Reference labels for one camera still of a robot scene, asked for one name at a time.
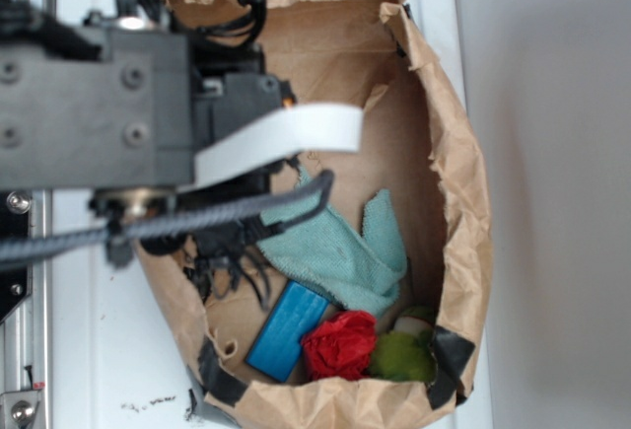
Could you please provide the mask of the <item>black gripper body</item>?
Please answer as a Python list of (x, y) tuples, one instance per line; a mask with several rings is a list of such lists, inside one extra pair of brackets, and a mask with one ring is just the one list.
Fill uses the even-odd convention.
[[(194, 125), (202, 148), (216, 148), (220, 142), (281, 107), (290, 107), (296, 97), (287, 81), (265, 72), (264, 56), (257, 53), (247, 60), (235, 59), (203, 67), (202, 92), (195, 97)], [(186, 195), (189, 209), (268, 194), (270, 178), (281, 171), (282, 160), (265, 160), (260, 166), (246, 166), (220, 178), (205, 179), (196, 169), (198, 185)], [(268, 236), (258, 214), (226, 224), (196, 230), (192, 238), (198, 259), (206, 268), (233, 267), (247, 248)]]

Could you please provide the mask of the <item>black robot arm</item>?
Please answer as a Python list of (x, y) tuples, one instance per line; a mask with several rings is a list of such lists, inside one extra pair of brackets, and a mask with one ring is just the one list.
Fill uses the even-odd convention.
[(6, 238), (12, 269), (101, 244), (115, 266), (139, 243), (154, 255), (209, 238), (212, 255), (240, 256), (278, 233), (262, 224), (276, 155), (223, 179), (199, 160), (295, 101), (265, 70), (256, 45), (226, 47), (185, 28), (159, 0), (120, 0), (115, 18), (67, 26), (1, 0), (1, 190), (79, 189), (104, 224), (49, 238)]

